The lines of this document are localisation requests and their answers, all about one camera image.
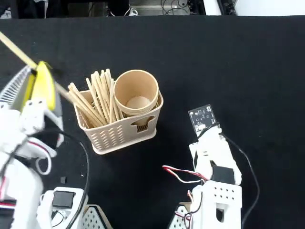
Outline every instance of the black tablecloth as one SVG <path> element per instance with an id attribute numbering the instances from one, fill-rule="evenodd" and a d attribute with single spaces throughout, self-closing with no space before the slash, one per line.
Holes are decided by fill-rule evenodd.
<path id="1" fill-rule="evenodd" d="M 63 71 L 56 79 L 86 89 L 85 77 L 110 68 L 116 78 L 144 69 L 164 96 L 155 138 L 100 156 L 90 148 L 89 202 L 119 228 L 166 228 L 192 185 L 161 166 L 192 168 L 194 132 L 187 111 L 211 104 L 223 131 L 244 149 L 261 185 L 246 228 L 302 228 L 304 168 L 305 17 L 138 17 L 1 20 L 0 30 L 34 60 Z M 1 88 L 23 63 L 0 44 Z M 63 104 L 64 128 L 90 143 L 73 107 Z M 245 159 L 242 214 L 256 188 Z M 64 143 L 44 177 L 45 188 L 83 187 L 81 149 Z"/>

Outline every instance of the paper cup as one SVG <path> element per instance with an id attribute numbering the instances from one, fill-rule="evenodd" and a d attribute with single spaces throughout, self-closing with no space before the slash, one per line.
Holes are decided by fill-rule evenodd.
<path id="1" fill-rule="evenodd" d="M 142 115 L 151 111 L 157 103 L 158 96 L 158 82 L 153 75 L 143 70 L 123 73 L 114 85 L 114 99 L 127 115 Z"/>

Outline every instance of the plastic basket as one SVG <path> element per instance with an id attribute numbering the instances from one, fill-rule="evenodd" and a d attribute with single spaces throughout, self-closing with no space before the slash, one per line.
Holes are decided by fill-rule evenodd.
<path id="1" fill-rule="evenodd" d="M 81 94 L 89 102 L 93 102 L 90 91 L 82 91 Z M 86 116 L 75 105 L 75 113 L 79 127 L 86 133 L 92 143 L 93 150 L 97 154 L 107 154 L 109 152 L 130 146 L 132 144 L 153 138 L 156 135 L 156 125 L 163 97 L 159 91 L 159 98 L 156 106 L 150 112 L 121 119 L 114 123 L 90 128 L 92 125 Z M 149 117 L 146 125 L 137 126 L 136 121 Z"/>

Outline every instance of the black circuit board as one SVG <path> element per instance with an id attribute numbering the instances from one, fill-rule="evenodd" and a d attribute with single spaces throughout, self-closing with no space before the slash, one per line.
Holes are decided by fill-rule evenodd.
<path id="1" fill-rule="evenodd" d="M 194 131 L 200 132 L 216 122 L 211 105 L 205 105 L 189 111 Z"/>

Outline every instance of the cable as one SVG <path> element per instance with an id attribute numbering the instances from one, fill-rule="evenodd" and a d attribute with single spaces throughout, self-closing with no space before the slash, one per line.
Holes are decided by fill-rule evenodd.
<path id="1" fill-rule="evenodd" d="M 205 182 L 207 179 L 201 175 L 200 173 L 197 173 L 197 172 L 193 172 L 193 171 L 190 171 L 190 170 L 185 170 L 185 169 L 177 169 L 177 168 L 174 168 L 172 166 L 162 166 L 162 168 L 165 169 L 165 171 L 169 172 L 170 174 L 174 175 L 180 182 L 182 183 L 185 183 L 185 184 L 189 184 L 189 183 L 198 183 L 198 182 L 201 182 L 203 180 L 203 182 Z M 195 175 L 199 178 L 201 178 L 200 180 L 194 180 L 194 181 L 185 181 L 185 180 L 182 180 L 175 172 L 173 172 L 172 170 L 174 171 L 180 171 L 180 172 L 186 172 L 186 173 L 189 173 L 189 174 L 192 174 L 192 175 Z"/>
<path id="2" fill-rule="evenodd" d="M 187 195 L 188 195 L 188 197 L 191 199 L 191 202 L 193 203 L 193 202 L 194 202 L 194 200 L 193 200 L 193 196 L 192 196 L 192 194 L 191 194 L 191 191 L 190 191 L 190 190 L 187 190 Z"/>
<path id="3" fill-rule="evenodd" d="M 20 149 L 20 147 L 23 146 L 27 141 L 28 141 L 28 139 L 25 138 L 22 141 L 22 143 L 20 145 L 17 145 L 16 148 L 13 150 L 13 152 L 10 153 L 9 158 L 7 159 L 7 161 L 4 163 L 4 165 L 2 166 L 2 168 L 0 170 L 1 181 L 3 181 L 5 171 L 7 169 L 7 166 L 9 165 L 10 161 L 12 160 L 13 157 L 16 156 L 16 154 L 17 154 L 18 150 Z"/>
<path id="4" fill-rule="evenodd" d="M 75 222 L 76 218 L 78 217 L 78 215 L 80 214 L 80 212 L 82 211 L 83 208 L 83 204 L 85 202 L 87 193 L 88 193 L 88 189 L 89 189 L 89 174 L 90 174 L 90 163 L 89 163 L 89 155 L 88 155 L 88 151 L 86 150 L 86 147 L 84 146 L 84 144 L 82 143 L 82 141 L 78 140 L 77 138 L 75 138 L 74 136 L 61 131 L 59 129 L 50 129 L 50 130 L 42 130 L 40 132 L 37 132 L 29 137 L 35 137 L 36 135 L 39 134 L 47 134 L 47 133 L 58 133 L 58 134 L 62 134 L 66 137 L 68 137 L 70 140 L 77 142 L 83 149 L 84 154 L 86 156 L 86 161 L 87 161 L 87 175 L 86 175 L 86 183 L 85 183 L 85 187 L 84 187 L 84 192 L 81 196 L 81 202 L 80 205 L 78 206 L 76 213 L 74 214 L 74 216 L 72 217 L 71 221 L 69 222 L 68 226 L 66 227 L 66 229 L 71 229 L 73 223 Z"/>
<path id="5" fill-rule="evenodd" d="M 80 202 L 80 205 L 78 206 L 77 210 L 76 210 L 76 213 L 74 214 L 74 216 L 72 217 L 71 221 L 69 222 L 68 226 L 66 227 L 66 229 L 71 229 L 73 223 L 75 222 L 76 218 L 78 217 L 78 215 L 80 214 L 81 210 L 82 210 L 82 207 L 83 207 L 83 204 L 85 202 L 85 199 L 86 199 L 86 196 L 87 196 L 87 193 L 88 193 L 88 189 L 89 189 L 89 174 L 90 174 L 90 163 L 89 163 L 89 155 L 88 155 L 88 151 L 86 150 L 86 147 L 84 146 L 84 144 L 82 143 L 82 141 L 78 140 L 77 138 L 73 137 L 72 135 L 64 132 L 64 131 L 61 131 L 59 129 L 49 129 L 49 130 L 42 130 L 42 131 L 39 131 L 37 133 L 34 133 L 32 135 L 29 135 L 27 136 L 27 138 L 25 138 L 21 144 L 17 145 L 17 147 L 15 148 L 15 150 L 13 152 L 11 152 L 11 154 L 9 155 L 9 158 L 8 160 L 5 162 L 5 164 L 3 165 L 3 167 L 1 168 L 0 170 L 0 177 L 1 177 L 1 180 L 3 180 L 4 178 L 4 174 L 5 174 L 5 171 L 7 169 L 7 166 L 8 164 L 10 163 L 11 159 L 13 157 L 15 157 L 15 155 L 17 154 L 17 152 L 19 151 L 19 149 L 24 146 L 24 144 L 28 141 L 28 138 L 29 137 L 36 137 L 37 135 L 40 135 L 40 134 L 48 134 L 48 133 L 58 133 L 58 134 L 62 134 L 66 137 L 68 137 L 70 140 L 78 143 L 83 151 L 84 151 L 84 154 L 86 156 L 86 162 L 87 162 L 87 175 L 86 175 L 86 183 L 85 183 L 85 187 L 84 187 L 84 192 L 81 196 L 81 202 Z"/>
<path id="6" fill-rule="evenodd" d="M 199 211 L 199 209 L 200 209 L 200 207 L 201 207 L 201 203 L 202 203 L 202 199 L 203 199 L 203 193 L 201 192 L 201 199 L 200 199 L 200 204 L 199 204 L 199 206 L 198 206 L 198 208 L 197 208 L 197 210 L 196 211 L 190 211 L 190 212 L 188 212 L 188 213 L 186 213 L 185 215 L 184 215 L 184 225 L 185 225 L 185 228 L 186 229 L 189 229 L 190 228 L 190 224 L 191 224 L 191 221 L 190 221 L 190 223 L 189 223 L 189 226 L 187 227 L 187 225 L 186 225 L 186 217 L 187 217 L 187 215 L 193 215 L 193 214 L 195 214 L 196 212 L 198 212 Z"/>
<path id="7" fill-rule="evenodd" d="M 161 8 L 162 8 L 162 15 L 164 15 L 164 11 L 165 11 L 165 9 L 164 9 L 165 2 L 166 2 L 166 0 L 164 0 L 164 2 L 162 4 L 162 0 L 160 0 L 160 5 L 161 5 Z"/>
<path id="8" fill-rule="evenodd" d="M 249 164 L 249 167 L 250 167 L 250 170 L 251 170 L 251 173 L 252 173 L 252 176 L 253 176 L 253 179 L 255 181 L 255 184 L 256 184 L 256 188 L 257 188 L 257 194 L 256 194 L 256 197 L 252 203 L 252 205 L 250 206 L 250 208 L 247 210 L 247 212 L 245 213 L 244 215 L 244 218 L 242 220 L 242 229 L 244 228 L 244 224 L 248 218 L 248 216 L 250 215 L 251 211 L 254 209 L 254 207 L 256 206 L 257 202 L 258 202 L 258 199 L 259 199 L 259 195 L 260 195 L 260 192 L 261 192 L 261 189 L 260 189 L 260 186 L 259 186 L 259 183 L 258 183 L 258 180 L 257 180 L 257 177 L 255 175 L 255 172 L 252 168 L 252 165 L 251 165 L 251 162 L 247 156 L 247 154 L 234 142 L 232 141 L 230 138 L 228 138 L 226 135 L 224 135 L 223 133 L 221 133 L 221 135 L 227 140 L 229 141 L 235 148 L 237 148 L 239 150 L 239 152 L 242 153 L 242 155 L 244 155 L 244 157 L 247 159 L 248 161 L 248 164 Z"/>
<path id="9" fill-rule="evenodd" d="M 174 2 L 175 0 L 172 0 L 172 2 L 171 2 L 171 10 L 172 10 L 172 12 L 173 12 L 173 2 Z"/>
<path id="10" fill-rule="evenodd" d="M 199 138 L 200 138 L 205 132 L 207 132 L 209 129 L 211 129 L 212 127 L 217 126 L 217 125 L 219 125 L 219 122 L 215 122 L 215 123 L 213 123 L 212 125 L 208 126 L 207 128 L 203 129 L 203 130 L 200 132 L 200 134 L 198 135 L 197 140 L 199 140 Z"/>
<path id="11" fill-rule="evenodd" d="M 43 172 L 43 171 L 41 170 L 41 168 L 40 168 L 40 165 L 39 165 L 39 162 L 42 160 L 42 158 L 38 158 L 38 159 L 35 161 L 35 165 L 36 165 L 37 171 L 38 171 L 41 175 L 48 175 L 48 174 L 51 172 L 51 169 L 52 169 L 52 160 L 51 160 L 50 153 L 48 152 L 48 150 L 47 150 L 45 147 L 39 145 L 39 144 L 36 143 L 36 142 L 28 141 L 28 143 L 30 143 L 31 145 L 34 145 L 34 146 L 39 147 L 39 148 L 42 149 L 42 151 L 44 152 L 44 154 L 45 154 L 45 156 L 46 156 L 46 158 L 47 158 L 47 160 L 48 160 L 48 167 L 47 167 L 46 171 Z"/>
<path id="12" fill-rule="evenodd" d="M 186 13 L 188 14 L 188 11 L 187 11 L 186 9 L 177 7 L 177 8 L 173 8 L 173 9 L 168 10 L 168 11 L 166 12 L 165 15 L 168 15 L 168 13 L 169 13 L 170 11 L 174 11 L 174 10 L 183 10 L 184 12 L 186 12 Z"/>
<path id="13" fill-rule="evenodd" d="M 58 224 L 56 224 L 56 225 L 52 226 L 52 228 L 54 228 L 54 227 L 56 227 L 56 226 L 60 225 L 60 224 L 63 222 L 63 219 L 65 218 L 65 217 L 63 216 L 63 214 L 62 214 L 62 213 L 60 213 L 59 211 L 57 211 L 57 213 L 61 214 L 62 218 L 61 218 L 61 221 L 60 221 Z"/>

